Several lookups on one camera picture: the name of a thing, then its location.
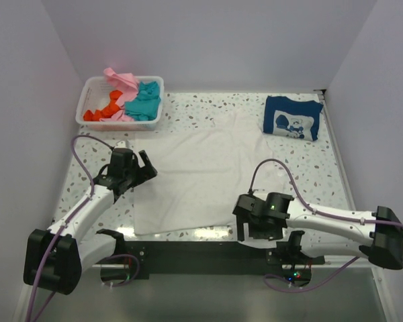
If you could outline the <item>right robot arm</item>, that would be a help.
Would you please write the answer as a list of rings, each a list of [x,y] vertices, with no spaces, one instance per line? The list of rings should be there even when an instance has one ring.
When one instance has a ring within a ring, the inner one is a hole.
[[[380,268],[403,268],[403,225],[387,207],[346,211],[268,193],[240,195],[232,213],[240,242],[265,248],[287,264],[353,256]]]

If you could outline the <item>white t-shirt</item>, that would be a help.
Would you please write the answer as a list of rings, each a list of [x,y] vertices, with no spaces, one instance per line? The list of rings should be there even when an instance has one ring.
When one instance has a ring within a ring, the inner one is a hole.
[[[242,111],[214,120],[209,129],[137,133],[132,143],[157,171],[134,190],[136,235],[235,225],[232,211],[249,187],[260,193],[284,190],[273,163],[251,184],[255,168],[273,151],[256,120]]]

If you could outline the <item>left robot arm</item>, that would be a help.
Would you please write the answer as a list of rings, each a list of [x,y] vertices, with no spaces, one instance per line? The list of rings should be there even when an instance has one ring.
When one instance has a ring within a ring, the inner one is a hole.
[[[157,175],[144,150],[113,148],[108,164],[96,177],[82,199],[46,230],[30,234],[24,264],[24,283],[60,294],[71,294],[82,273],[107,259],[121,262],[128,254],[124,236],[100,229],[88,243],[82,240],[89,229],[127,191]]]

